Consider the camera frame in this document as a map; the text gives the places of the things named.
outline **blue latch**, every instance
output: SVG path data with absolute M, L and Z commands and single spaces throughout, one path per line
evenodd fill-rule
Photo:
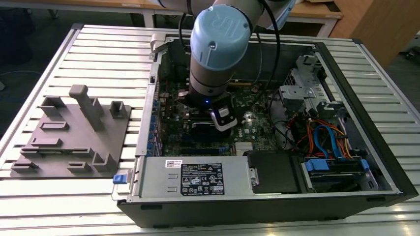
M 368 161 L 366 161 L 365 159 L 361 159 L 360 163 L 361 163 L 362 169 L 364 169 L 365 171 L 368 171 L 368 170 L 369 170 Z
M 126 184 L 126 175 L 113 175 L 112 183 L 113 184 Z
M 306 166 L 308 171 L 328 171 L 329 166 L 325 159 L 312 159 L 308 160 L 304 165 Z

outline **black cable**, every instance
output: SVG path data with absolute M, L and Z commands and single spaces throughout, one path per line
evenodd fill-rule
M 250 104 L 250 107 L 257 103 L 257 101 L 261 99 L 262 95 L 265 94 L 265 91 L 266 91 L 266 88 L 269 87 L 269 84 L 270 84 L 270 81 L 273 80 L 274 76 L 276 76 L 276 71 L 277 71 L 277 65 L 278 65 L 278 60 L 280 60 L 280 35 L 278 35 L 278 27 L 277 27 L 277 22 L 276 22 L 276 18 L 274 18 L 274 14 L 273 12 L 270 11 L 270 8 L 265 2 L 265 0 L 258 0 L 258 2 L 261 3 L 261 5 L 264 6 L 264 9 L 268 13 L 268 16 L 269 16 L 269 19 L 270 19 L 270 22 L 273 24 L 273 28 L 274 28 L 274 34 L 276 34 L 276 41 L 277 41 L 277 49 L 276 49 L 276 59 L 274 59 L 274 65 L 273 65 L 273 70 L 270 72 L 270 76 L 269 76 L 269 79 L 268 79 L 268 82 L 264 86 L 264 89 L 262 91 L 260 92 L 260 94 L 256 96 L 252 104 Z
M 177 25 L 177 35 L 178 35 L 178 41 L 181 43 L 182 49 L 185 52 L 188 52 L 188 48 L 184 42 L 184 38 L 182 38 L 182 24 L 186 18 L 186 14 L 184 13 L 181 16 L 181 19 L 178 20 L 178 25 Z
M 273 100 L 274 100 L 274 97 L 276 97 L 276 94 L 278 93 L 278 91 L 276 91 L 272 95 L 272 98 L 270 98 L 270 101 L 269 101 L 269 105 L 268 105 L 268 119 L 269 119 L 269 123 L 272 123 L 272 126 L 274 128 L 274 130 L 277 131 L 277 133 L 285 138 L 286 140 L 286 143 L 289 142 L 289 144 L 292 145 L 292 148 L 294 149 L 294 151 L 300 151 L 300 148 L 294 145 L 294 142 L 292 139 L 289 139 L 289 137 L 286 136 L 286 133 L 282 133 L 281 130 L 277 128 L 276 124 L 278 122 L 284 122 L 282 120 L 278 120 L 276 122 L 273 122 L 272 120 L 272 117 L 270 117 L 270 114 L 269 114 L 269 111 L 270 111 L 270 107 L 272 107 L 272 104 L 273 104 Z
M 260 34 L 256 32 L 256 38 L 257 38 L 257 43 L 258 43 L 258 46 L 260 46 L 260 69 L 257 71 L 257 76 L 256 76 L 256 79 L 254 79 L 254 82 L 252 83 L 253 85 L 257 83 L 257 81 L 260 80 L 261 78 L 261 73 L 262 73 L 262 42 L 261 42 L 261 38 L 260 38 Z
M 286 145 L 288 145 L 288 140 L 285 140 L 285 142 L 284 142 L 284 147 L 282 147 L 282 150 L 285 150 L 286 149 Z

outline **warning label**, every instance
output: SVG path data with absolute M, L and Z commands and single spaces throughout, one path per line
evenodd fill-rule
M 222 195 L 221 164 L 182 164 L 181 194 L 182 196 Z

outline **table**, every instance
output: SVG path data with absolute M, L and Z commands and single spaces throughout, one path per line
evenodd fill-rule
M 54 10 L 137 13 L 144 16 L 145 27 L 154 28 L 154 15 L 181 15 L 148 0 L 0 0 L 0 6 Z M 288 22 L 321 24 L 318 37 L 328 37 L 341 12 L 332 12 L 322 3 L 302 2 L 292 10 Z
M 417 235 L 420 197 L 392 207 L 369 209 L 338 221 L 286 222 L 153 230 L 138 228 L 121 213 L 116 200 L 128 185 L 110 179 L 9 180 L 10 165 L 20 146 L 42 116 L 37 108 L 45 95 L 65 96 L 72 84 L 94 86 L 89 96 L 101 104 L 122 100 L 134 110 L 125 135 L 120 169 L 134 165 L 134 145 L 141 126 L 144 90 L 148 85 L 150 36 L 177 34 L 173 29 L 74 26 L 45 69 L 26 102 L 0 141 L 0 230 L 1 235 L 229 235 L 229 236 L 358 236 Z M 261 34 L 273 40 L 273 35 Z M 312 37 L 281 36 L 286 41 Z M 378 66 L 364 45 L 350 39 L 321 39 L 358 99 L 378 127 L 394 156 L 420 191 L 420 114 Z M 326 84 L 337 95 L 329 80 Z M 65 102 L 73 99 L 64 97 Z

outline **motherboard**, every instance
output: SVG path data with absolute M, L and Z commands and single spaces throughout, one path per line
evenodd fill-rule
M 253 150 L 277 150 L 274 131 L 269 123 L 264 97 L 245 112 L 240 124 L 218 132 L 210 119 L 210 112 L 190 108 L 177 100 L 180 89 L 188 86 L 166 82 L 160 87 L 160 120 L 162 124 L 164 156 L 234 156 L 242 155 L 240 147 Z M 246 106 L 258 93 L 260 85 L 232 83 L 228 91 L 236 107 Z

